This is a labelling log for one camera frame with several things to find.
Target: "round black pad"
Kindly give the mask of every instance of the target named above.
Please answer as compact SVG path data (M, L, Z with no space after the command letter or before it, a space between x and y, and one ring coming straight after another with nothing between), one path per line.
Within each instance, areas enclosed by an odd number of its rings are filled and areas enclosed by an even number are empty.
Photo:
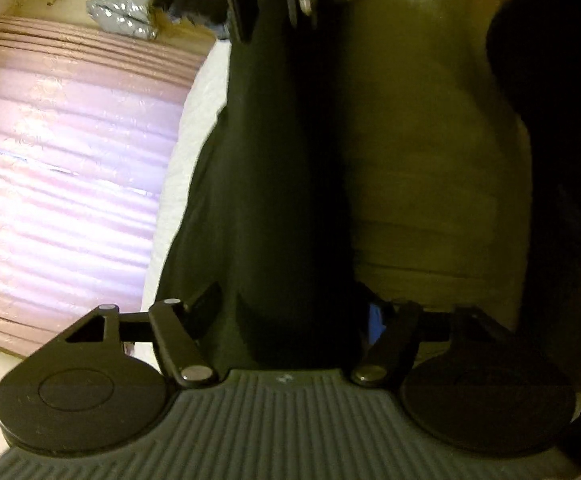
M573 387L552 364L524 348L486 343L419 365L401 399L432 436L492 456L554 444L575 409Z
M97 452L146 431L166 398L160 373L122 351L56 344L0 382L0 425L11 445L34 452Z

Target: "tan fabric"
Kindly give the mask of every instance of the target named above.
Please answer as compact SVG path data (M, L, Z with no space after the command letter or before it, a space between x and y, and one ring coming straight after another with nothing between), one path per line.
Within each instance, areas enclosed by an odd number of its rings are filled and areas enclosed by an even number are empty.
M357 277L382 297L517 322L525 136L488 70L498 0L357 0L342 99Z

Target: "white fabric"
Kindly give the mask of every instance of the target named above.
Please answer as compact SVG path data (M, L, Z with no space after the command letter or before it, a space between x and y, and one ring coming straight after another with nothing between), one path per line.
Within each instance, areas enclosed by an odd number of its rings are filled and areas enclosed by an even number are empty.
M229 57L230 43L215 43L186 98L179 137L162 188L153 252L144 283L142 310L147 310L155 300L168 250L184 216L197 156L217 121L219 111L226 103Z
M338 72L357 279L436 310L517 323L527 139L497 90L497 0L356 0Z

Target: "dark trousers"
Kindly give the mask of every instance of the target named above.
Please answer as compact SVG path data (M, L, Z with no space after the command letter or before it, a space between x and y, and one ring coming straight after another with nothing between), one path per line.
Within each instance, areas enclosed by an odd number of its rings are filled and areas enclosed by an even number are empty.
M228 98L194 170L157 298L222 288L203 354L230 368L347 368L360 311L330 88L338 10L293 29L286 0L234 43Z

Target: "silver sparkly fabric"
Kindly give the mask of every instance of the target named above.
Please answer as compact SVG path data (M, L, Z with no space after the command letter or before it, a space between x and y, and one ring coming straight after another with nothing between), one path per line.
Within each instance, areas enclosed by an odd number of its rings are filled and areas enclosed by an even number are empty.
M150 0L90 0L86 11L106 32L142 40L157 38Z

